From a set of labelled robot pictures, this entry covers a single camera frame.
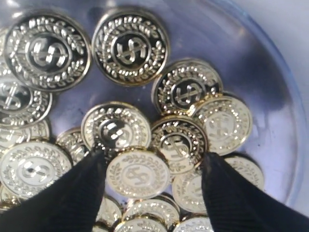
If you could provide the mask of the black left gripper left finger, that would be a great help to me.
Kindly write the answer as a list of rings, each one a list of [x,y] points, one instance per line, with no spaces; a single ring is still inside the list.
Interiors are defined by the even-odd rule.
[[[103,150],[81,162],[37,195],[0,216],[2,232],[90,232],[105,190]]]

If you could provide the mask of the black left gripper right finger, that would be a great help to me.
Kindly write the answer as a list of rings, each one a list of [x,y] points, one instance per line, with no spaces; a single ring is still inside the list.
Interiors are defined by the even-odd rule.
[[[309,219],[249,182],[223,157],[203,154],[201,189],[216,232],[307,232]]]

